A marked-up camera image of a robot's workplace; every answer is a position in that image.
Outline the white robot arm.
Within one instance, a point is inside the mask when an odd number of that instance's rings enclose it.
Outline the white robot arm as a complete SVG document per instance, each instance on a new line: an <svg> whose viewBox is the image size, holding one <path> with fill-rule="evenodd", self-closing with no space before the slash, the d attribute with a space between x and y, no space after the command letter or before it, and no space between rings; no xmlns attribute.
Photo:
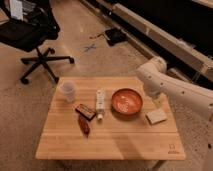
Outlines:
<svg viewBox="0 0 213 171"><path fill-rule="evenodd" d="M194 110L212 126L202 171L213 171L213 90L168 76L166 71L166 61L157 56L139 66L136 74L143 82L148 96L157 98L160 93L164 93L173 97Z"/></svg>

